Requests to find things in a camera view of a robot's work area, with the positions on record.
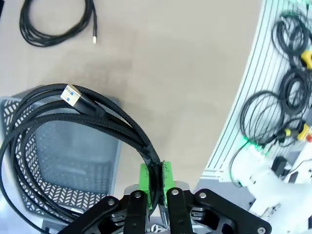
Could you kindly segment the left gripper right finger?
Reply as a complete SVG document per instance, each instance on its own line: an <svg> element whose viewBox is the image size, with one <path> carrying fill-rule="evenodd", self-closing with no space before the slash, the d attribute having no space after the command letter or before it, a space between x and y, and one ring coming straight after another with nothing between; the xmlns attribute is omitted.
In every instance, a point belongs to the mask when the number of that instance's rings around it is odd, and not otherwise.
<svg viewBox="0 0 312 234"><path fill-rule="evenodd" d="M209 189L200 189L193 194L190 190L178 187L173 180L172 166L168 161L162 162L162 184L172 234L193 234L193 223L207 228L210 234L272 232L267 221Z"/></svg>

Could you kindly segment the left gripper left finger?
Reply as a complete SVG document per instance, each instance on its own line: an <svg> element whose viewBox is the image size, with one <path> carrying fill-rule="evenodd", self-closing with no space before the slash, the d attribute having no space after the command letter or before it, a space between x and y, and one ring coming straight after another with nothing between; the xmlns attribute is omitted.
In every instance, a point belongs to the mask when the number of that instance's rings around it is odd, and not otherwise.
<svg viewBox="0 0 312 234"><path fill-rule="evenodd" d="M151 204L150 175L140 166L139 184L128 187L121 199L106 196L93 205L60 234L144 234Z"/></svg>

